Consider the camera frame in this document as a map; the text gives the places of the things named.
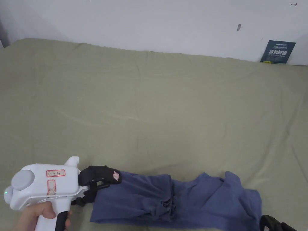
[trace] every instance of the black object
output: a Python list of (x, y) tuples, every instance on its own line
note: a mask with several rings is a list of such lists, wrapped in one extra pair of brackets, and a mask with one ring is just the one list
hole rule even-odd
[(260, 220), (260, 231), (296, 231), (286, 223), (280, 223), (269, 215), (263, 215)]
[(89, 190), (85, 191), (84, 197), (78, 197), (71, 202), (71, 205), (85, 206), (93, 203), (99, 189), (108, 188), (111, 184), (120, 184), (122, 174), (119, 170), (105, 166), (89, 166), (82, 170), (78, 175), (80, 186), (88, 186)]
[(65, 230), (65, 221), (67, 219), (67, 214), (68, 214), (68, 211), (60, 212), (58, 214), (55, 231)]

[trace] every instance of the white wall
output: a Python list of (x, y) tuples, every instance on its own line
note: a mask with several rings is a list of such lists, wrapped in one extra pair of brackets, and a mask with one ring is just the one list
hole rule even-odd
[(258, 62), (281, 40), (297, 43), (290, 64), (308, 64), (307, 0), (0, 0), (0, 21), (4, 46), (34, 37)]

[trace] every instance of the blue cloth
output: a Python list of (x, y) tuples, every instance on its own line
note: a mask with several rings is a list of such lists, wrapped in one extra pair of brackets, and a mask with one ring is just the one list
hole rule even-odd
[(122, 172), (122, 183), (99, 190), (90, 221), (164, 228), (259, 231), (261, 198), (231, 172), (182, 182), (169, 175)]

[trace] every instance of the wrinkle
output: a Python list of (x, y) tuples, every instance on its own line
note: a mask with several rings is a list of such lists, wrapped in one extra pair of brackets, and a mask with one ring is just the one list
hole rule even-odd
[(257, 170), (255, 170), (251, 176), (246, 180), (245, 184), (247, 184), (248, 182), (250, 182), (252, 179), (254, 178), (257, 178), (259, 175), (261, 175), (270, 165), (270, 158), (271, 158), (271, 150), (272, 150), (272, 147), (273, 147), (273, 140), (274, 140), (274, 137), (275, 137), (275, 134), (276, 134), (276, 123), (277, 123), (277, 120), (275, 120), (275, 123), (272, 127), (272, 130), (270, 132), (270, 136), (269, 136), (269, 140), (266, 144), (266, 147), (265, 147), (265, 150), (264, 150), (264, 153), (261, 157), (261, 161), (259, 163), (258, 166), (261, 166), (261, 167), (258, 167)]
[(283, 143), (285, 143), (286, 140), (290, 137), (290, 130), (291, 130), (291, 127), (292, 127), (297, 115), (298, 115), (299, 109), (300, 109), (300, 100), (297, 102), (296, 108), (294, 109), (294, 111), (291, 115), (291, 118), (289, 119), (288, 123), (285, 126), (283, 137), (282, 137)]
[(294, 147), (292, 145), (291, 145), (291, 150), (292, 150), (292, 154), (293, 154), (293, 156), (294, 156), (294, 158), (295, 158), (295, 160), (296, 160), (296, 162), (297, 162), (297, 164), (299, 166), (299, 169), (301, 170), (301, 172), (303, 174), (303, 177), (305, 178), (305, 180), (306, 180), (306, 182), (308, 184), (308, 177), (305, 175), (304, 168), (302, 167), (302, 165), (301, 165), (301, 163), (300, 163), (300, 161), (298, 159), (297, 153), (295, 152), (295, 149), (294, 149)]
[(282, 117), (282, 121), (284, 121), (283, 119), (283, 108), (282, 108), (282, 98), (283, 98), (283, 93), (282, 93), (282, 90), (280, 91), (280, 114), (281, 114), (281, 117)]
[(155, 166), (154, 164), (152, 164), (151, 166), (149, 166), (147, 168), (146, 171), (143, 172), (143, 174), (164, 174), (167, 173), (168, 171), (170, 171), (170, 169), (182, 169), (182, 166), (185, 167), (186, 166), (186, 162), (185, 161), (175, 161), (174, 163), (171, 164), (163, 164), (163, 165), (159, 165), (159, 166)]
[(134, 61), (135, 61), (136, 67), (137, 67), (137, 71), (138, 71), (139, 80), (141, 80), (140, 69), (139, 69), (139, 66), (138, 66), (138, 64), (137, 64), (136, 56), (134, 56)]
[(251, 128), (253, 129), (254, 127), (256, 127), (256, 125), (258, 125), (263, 118), (269, 113), (270, 111), (265, 111), (260, 117), (259, 119), (257, 119), (257, 121), (251, 126)]
[(137, 135), (137, 144), (136, 144), (136, 152), (138, 153), (139, 150), (139, 135)]
[(135, 118), (132, 116), (127, 116), (127, 115), (111, 115), (111, 117), (113, 118), (117, 118), (117, 119), (122, 119), (122, 120), (139, 120), (139, 118)]
[(78, 43), (77, 46), (71, 51), (74, 52), (75, 50), (77, 50), (80, 46), (82, 46), (84, 43)]
[(180, 53), (182, 56), (184, 56), (186, 59), (188, 59), (189, 63), (190, 63), (190, 71), (193, 71), (193, 64), (192, 64), (192, 61), (190, 60), (189, 58), (189, 55), (185, 55), (185, 54), (182, 54)]
[(85, 126), (91, 126), (91, 127), (103, 127), (102, 124), (98, 124), (98, 123), (93, 123), (93, 122), (89, 122), (89, 121), (86, 121), (86, 120), (83, 120), (83, 119), (80, 119), (80, 118), (77, 118), (77, 117), (74, 117), (74, 116), (71, 116), (57, 108), (54, 108), (56, 112), (58, 112), (59, 114), (63, 115), (64, 117), (66, 117), (67, 119), (71, 120), (71, 121), (74, 121), (76, 123), (79, 123), (79, 124), (82, 124), (82, 125), (85, 125)]
[(229, 120), (227, 120), (226, 123), (224, 123), (224, 134), (222, 136), (222, 140), (226, 139), (228, 130), (229, 130)]
[(248, 73), (247, 75), (240, 76), (238, 78), (233, 78), (233, 79), (231, 79), (231, 81), (238, 81), (238, 80), (242, 80), (242, 79), (251, 78), (251, 77), (254, 76), (255, 73), (256, 73), (256, 71), (252, 71), (252, 72)]
[(134, 94), (134, 97), (135, 97), (135, 111), (136, 111), (136, 115), (137, 115), (137, 119), (139, 120), (139, 112), (138, 112), (138, 106), (137, 106), (137, 90), (135, 88), (135, 94)]
[(303, 96), (303, 103), (306, 104), (308, 101), (308, 85), (306, 85), (306, 90)]

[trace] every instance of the dark blue card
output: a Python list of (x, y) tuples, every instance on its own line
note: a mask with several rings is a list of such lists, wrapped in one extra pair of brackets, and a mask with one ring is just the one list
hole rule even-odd
[(260, 62), (287, 63), (294, 46), (292, 42), (270, 40)]

